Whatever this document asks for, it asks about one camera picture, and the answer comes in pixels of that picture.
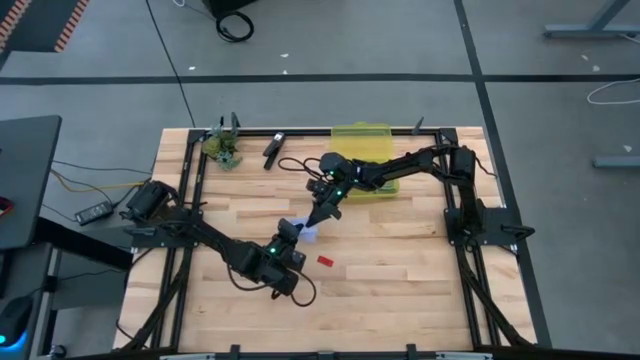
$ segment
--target yellow plastic box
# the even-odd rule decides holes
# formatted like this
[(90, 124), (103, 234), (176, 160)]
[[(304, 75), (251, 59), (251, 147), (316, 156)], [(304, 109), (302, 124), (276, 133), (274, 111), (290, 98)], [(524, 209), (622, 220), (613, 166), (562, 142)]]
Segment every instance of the yellow plastic box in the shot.
[[(335, 126), (331, 129), (329, 150), (337, 152), (347, 159), (383, 163), (392, 159), (395, 154), (391, 127), (387, 124), (368, 124), (365, 122)], [(393, 180), (372, 192), (351, 190), (349, 198), (390, 198), (396, 196), (399, 189), (398, 180)]]

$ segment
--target wooden table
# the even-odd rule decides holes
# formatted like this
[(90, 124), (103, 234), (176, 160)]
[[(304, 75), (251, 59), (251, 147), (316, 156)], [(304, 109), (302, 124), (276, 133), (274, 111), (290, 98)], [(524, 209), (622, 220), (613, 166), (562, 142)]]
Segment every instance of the wooden table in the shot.
[[(475, 150), (491, 171), (482, 128), (463, 127), (457, 132), (460, 144)], [(187, 133), (188, 129), (164, 130), (154, 180), (178, 187)], [(241, 137), (238, 149), (244, 160), (231, 172), (215, 163), (207, 165), (204, 218), (230, 237), (266, 244), (280, 218), (309, 215), (306, 173), (285, 172), (277, 166), (263, 170), (262, 151), (269, 141)], [(328, 144), (329, 137), (289, 137), (280, 157), (320, 157)], [(401, 156), (433, 143), (432, 137), (406, 136), (394, 137), (394, 144)], [(191, 169), (189, 191), (196, 166)], [(480, 169), (476, 188), (487, 206), (501, 205), (495, 179)], [(307, 308), (295, 306), (288, 297), (271, 300), (268, 289), (237, 290), (220, 255), (197, 248), (179, 350), (227, 352), (231, 344), (240, 344), (243, 352), (404, 351), (407, 343), (415, 343), (421, 351), (471, 349), (455, 251), (446, 237), (445, 207), (443, 185), (427, 174), (401, 179), (393, 199), (341, 204), (340, 221), (322, 222), (315, 244), (298, 245), (308, 257), (304, 272), (318, 288), (316, 302)], [(131, 271), (120, 317), (127, 332), (135, 333), (157, 302), (165, 251), (154, 250)], [(515, 257), (489, 246), (483, 247), (483, 254), (494, 301), (521, 335), (535, 341)], [(319, 255), (334, 260), (333, 267), (317, 263)], [(311, 287), (301, 280), (296, 297), (306, 302), (310, 296)], [(475, 303), (488, 343), (485, 316), (477, 299)], [(163, 344), (168, 343), (172, 311), (167, 313)], [(118, 334), (115, 346), (126, 340)]]

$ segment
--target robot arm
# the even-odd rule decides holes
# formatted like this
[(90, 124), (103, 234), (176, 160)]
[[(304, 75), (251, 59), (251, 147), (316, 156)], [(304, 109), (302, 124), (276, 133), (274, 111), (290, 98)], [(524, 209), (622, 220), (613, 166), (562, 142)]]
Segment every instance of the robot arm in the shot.
[(274, 293), (291, 295), (298, 284), (306, 256), (295, 250), (302, 225), (297, 227), (280, 219), (278, 232), (271, 242), (260, 246), (254, 242), (229, 238), (202, 220), (183, 204), (169, 206), (177, 200), (175, 189), (153, 181), (144, 185), (127, 203), (123, 218), (138, 225), (160, 228), (185, 244), (202, 243), (220, 253), (222, 260), (242, 277), (264, 283)]
[[(449, 155), (449, 172), (434, 163), (441, 155)], [(476, 198), (474, 188), (476, 154), (467, 147), (439, 145), (407, 153), (397, 159), (378, 164), (362, 160), (347, 160), (338, 153), (327, 153), (320, 158), (323, 179), (310, 179), (307, 190), (313, 194), (313, 209), (306, 226), (313, 226), (333, 216), (340, 219), (338, 204), (353, 188), (374, 191), (387, 181), (417, 173), (429, 173), (438, 180), (458, 187), (461, 197), (463, 227), (474, 233), (482, 231), (484, 205)]]

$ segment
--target white object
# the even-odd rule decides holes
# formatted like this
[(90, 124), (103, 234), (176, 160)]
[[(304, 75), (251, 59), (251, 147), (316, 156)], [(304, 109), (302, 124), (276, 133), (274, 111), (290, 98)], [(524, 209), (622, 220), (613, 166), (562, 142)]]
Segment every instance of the white object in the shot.
[[(306, 224), (307, 223), (308, 218), (298, 218), (298, 219), (291, 219), (289, 220), (290, 223), (292, 223), (293, 225), (298, 225), (298, 224)], [(312, 227), (303, 227), (302, 230), (300, 230), (300, 234), (298, 235), (298, 240), (299, 241), (304, 241), (306, 243), (309, 244), (314, 244), (316, 242), (316, 235), (318, 234), (318, 225), (312, 226)]]
[[(633, 41), (636, 44), (640, 44), (640, 40), (636, 40), (633, 38), (630, 38), (626, 35), (622, 36), (623, 38), (629, 40), (629, 41)], [(631, 84), (631, 83), (635, 83), (640, 81), (640, 78), (638, 79), (633, 79), (633, 80), (624, 80), (624, 81), (614, 81), (612, 83), (608, 83), (606, 85), (603, 85), (595, 90), (593, 90), (592, 92), (589, 93), (589, 95), (587, 95), (587, 102), (589, 102), (589, 104), (591, 105), (630, 105), (630, 104), (640, 104), (640, 99), (636, 99), (636, 100), (626, 100), (626, 101), (593, 101), (591, 100), (591, 97), (597, 93), (599, 93), (600, 91), (610, 88), (612, 86), (616, 86), (616, 85), (622, 85), (622, 84)]]

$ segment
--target gray concrete floor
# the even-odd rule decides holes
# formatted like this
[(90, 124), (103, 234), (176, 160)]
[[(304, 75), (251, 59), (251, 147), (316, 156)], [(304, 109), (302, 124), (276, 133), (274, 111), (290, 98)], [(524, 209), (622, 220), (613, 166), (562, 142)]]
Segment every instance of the gray concrete floor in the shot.
[[(236, 45), (222, 42), (201, 14), (170, 0), (151, 3), (183, 76), (470, 73), (448, 0), (263, 0), (246, 8), (255, 37)], [(640, 45), (630, 41), (540, 36), (547, 23), (587, 21), (602, 3), (464, 1), (485, 74), (590, 74), (594, 66), (600, 74), (640, 73)], [(616, 21), (640, 24), (639, 9), (640, 2), (632, 3)], [(3, 77), (170, 75), (143, 0), (93, 0), (64, 53), (13, 53), (0, 71)], [(586, 95), (600, 85), (504, 83), (488, 90), (523, 220), (537, 230), (530, 248), (554, 346), (640, 353), (640, 228), (634, 225), (640, 174), (590, 167), (597, 154), (625, 155), (625, 146), (631, 155), (640, 151), (640, 105), (589, 105)], [(424, 125), (484, 124), (475, 87), (464, 83), (189, 84), (185, 92), (198, 126), (231, 111), (244, 126), (412, 125), (421, 116)], [(607, 96), (638, 98), (640, 86)], [(90, 166), (148, 170), (161, 129), (190, 126), (177, 85), (0, 87), (0, 117), (47, 114), (63, 117), (56, 159)], [(55, 168), (92, 184), (144, 178)], [(71, 215), (101, 199), (68, 193), (50, 180), (44, 201)], [(48, 210), (42, 215), (77, 228)], [(114, 217), (83, 230), (124, 245), (126, 238), (109, 230), (120, 224)], [(81, 259), (63, 261), (65, 274), (95, 269)], [(55, 339), (72, 355), (110, 348), (123, 278), (102, 276), (74, 280), (56, 295), (58, 308), (71, 309), (61, 313)], [(104, 296), (87, 295), (96, 292)], [(94, 306), (76, 308), (81, 298)]]

